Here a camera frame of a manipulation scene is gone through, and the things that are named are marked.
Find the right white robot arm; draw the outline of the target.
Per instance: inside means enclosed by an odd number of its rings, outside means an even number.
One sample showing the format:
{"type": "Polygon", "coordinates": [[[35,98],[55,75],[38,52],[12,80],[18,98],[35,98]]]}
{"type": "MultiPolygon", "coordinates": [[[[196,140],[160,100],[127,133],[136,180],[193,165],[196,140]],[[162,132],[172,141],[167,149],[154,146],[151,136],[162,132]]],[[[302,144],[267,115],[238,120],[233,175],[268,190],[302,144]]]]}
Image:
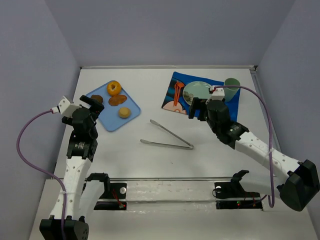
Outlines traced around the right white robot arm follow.
{"type": "Polygon", "coordinates": [[[227,105],[218,99],[195,97],[189,107],[189,119],[198,111],[198,120],[209,125],[217,139],[232,149],[247,155],[276,176],[267,181],[270,195],[279,198],[292,210],[301,212],[320,191],[316,165],[306,159],[291,158],[258,139],[247,127],[231,120],[227,105]]]}

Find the small tan round bun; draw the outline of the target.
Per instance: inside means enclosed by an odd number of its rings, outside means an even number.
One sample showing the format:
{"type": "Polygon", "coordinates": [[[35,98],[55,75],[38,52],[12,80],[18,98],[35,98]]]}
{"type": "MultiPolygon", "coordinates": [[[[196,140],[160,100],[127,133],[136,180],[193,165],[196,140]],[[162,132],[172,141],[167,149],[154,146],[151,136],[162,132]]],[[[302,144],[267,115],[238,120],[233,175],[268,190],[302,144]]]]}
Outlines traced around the small tan round bun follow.
{"type": "Polygon", "coordinates": [[[118,116],[122,119],[127,119],[131,116],[132,112],[128,107],[121,107],[118,110],[118,116]]]}

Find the silver metal tongs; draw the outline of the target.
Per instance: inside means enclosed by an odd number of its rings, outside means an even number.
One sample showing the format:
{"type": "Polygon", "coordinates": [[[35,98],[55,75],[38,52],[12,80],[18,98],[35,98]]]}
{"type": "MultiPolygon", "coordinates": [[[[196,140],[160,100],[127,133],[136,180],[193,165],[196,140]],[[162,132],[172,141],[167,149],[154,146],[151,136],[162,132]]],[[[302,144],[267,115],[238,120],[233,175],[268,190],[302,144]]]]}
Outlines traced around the silver metal tongs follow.
{"type": "Polygon", "coordinates": [[[145,145],[151,145],[162,148],[171,148],[179,150],[193,150],[194,145],[183,139],[176,133],[172,132],[170,129],[161,125],[157,121],[150,119],[149,124],[153,125],[152,131],[147,139],[141,138],[139,141],[145,145]]]}

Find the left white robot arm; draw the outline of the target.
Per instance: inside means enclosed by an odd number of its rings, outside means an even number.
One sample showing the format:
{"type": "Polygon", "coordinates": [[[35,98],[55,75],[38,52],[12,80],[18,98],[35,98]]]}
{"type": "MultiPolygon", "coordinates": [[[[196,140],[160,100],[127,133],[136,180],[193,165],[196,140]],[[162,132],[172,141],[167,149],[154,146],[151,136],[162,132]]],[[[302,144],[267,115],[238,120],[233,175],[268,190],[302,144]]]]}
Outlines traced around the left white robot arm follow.
{"type": "Polygon", "coordinates": [[[66,168],[56,203],[49,218],[42,219],[39,230],[46,240],[86,240],[89,237],[88,216],[104,192],[110,191],[106,173],[88,171],[98,146],[97,119],[104,110],[102,103],[85,95],[80,100],[90,107],[76,105],[63,97],[54,113],[62,115],[62,122],[72,126],[66,168]]]}

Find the brown oval bread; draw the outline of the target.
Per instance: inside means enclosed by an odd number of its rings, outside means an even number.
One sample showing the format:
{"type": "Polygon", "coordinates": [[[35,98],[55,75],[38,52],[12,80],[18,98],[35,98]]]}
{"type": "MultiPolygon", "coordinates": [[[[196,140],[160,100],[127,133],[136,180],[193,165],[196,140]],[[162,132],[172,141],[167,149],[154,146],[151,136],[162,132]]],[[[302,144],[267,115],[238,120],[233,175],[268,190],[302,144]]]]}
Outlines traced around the brown oval bread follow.
{"type": "Polygon", "coordinates": [[[108,103],[110,106],[118,106],[120,104],[123,104],[127,99],[128,99],[128,97],[126,95],[118,94],[118,95],[112,96],[108,100],[108,103]]]}

